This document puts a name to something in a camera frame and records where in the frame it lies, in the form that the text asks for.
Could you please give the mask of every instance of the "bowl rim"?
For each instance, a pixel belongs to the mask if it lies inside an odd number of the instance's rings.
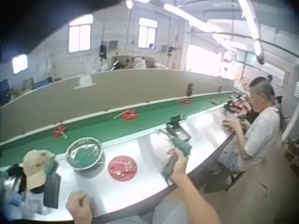
[[[99,146],[100,146],[100,154],[99,154],[97,160],[96,160],[93,164],[91,164],[91,165],[89,165],[89,166],[87,166],[87,167],[84,167],[84,168],[77,168],[77,167],[74,167],[74,166],[69,162],[69,160],[68,160],[67,157],[68,157],[70,148],[71,148],[74,144],[76,144],[78,141],[83,140],[83,139],[92,139],[92,140],[98,142],[98,144],[99,144]],[[97,140],[96,138],[93,138],[93,137],[83,137],[83,138],[77,139],[76,141],[74,141],[73,143],[70,144],[70,146],[69,146],[69,147],[67,148],[67,150],[66,150],[65,158],[66,158],[68,164],[69,164],[74,170],[84,170],[84,169],[89,169],[89,168],[93,167],[95,164],[97,164],[97,163],[99,162],[99,160],[101,159],[102,155],[103,155],[103,149],[102,149],[102,146],[101,146],[101,142],[100,142],[99,140]]]

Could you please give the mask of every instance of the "green conveyor belt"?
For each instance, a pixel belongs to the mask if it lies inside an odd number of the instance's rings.
[[[211,101],[224,103],[231,93],[191,98],[191,104],[185,105],[178,101],[135,108],[139,116],[135,120],[123,120],[113,117],[119,112],[108,113],[94,118],[68,124],[67,139],[53,137],[53,130],[37,133],[2,146],[0,167],[20,163],[24,155],[32,149],[46,149],[55,154],[65,153],[68,146],[83,137],[94,137],[101,142],[117,139],[129,134],[166,124],[170,117],[186,114],[192,115],[214,107]]]

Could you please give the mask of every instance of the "black wallet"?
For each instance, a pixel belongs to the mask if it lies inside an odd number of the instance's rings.
[[[43,195],[44,206],[58,209],[60,179],[58,174],[47,175]]]

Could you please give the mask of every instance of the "man in white shirt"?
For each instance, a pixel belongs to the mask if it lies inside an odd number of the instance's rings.
[[[218,162],[232,172],[244,172],[251,165],[260,163],[275,145],[279,132],[279,113],[273,105],[273,88],[263,77],[254,79],[250,85],[250,104],[259,113],[255,121],[240,122],[225,119],[223,125],[235,132],[229,147],[220,155]]]

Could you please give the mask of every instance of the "baseball cap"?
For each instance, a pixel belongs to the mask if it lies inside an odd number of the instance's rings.
[[[26,175],[27,190],[38,188],[45,184],[46,173],[44,165],[55,155],[47,150],[32,150],[23,159],[23,171]]]

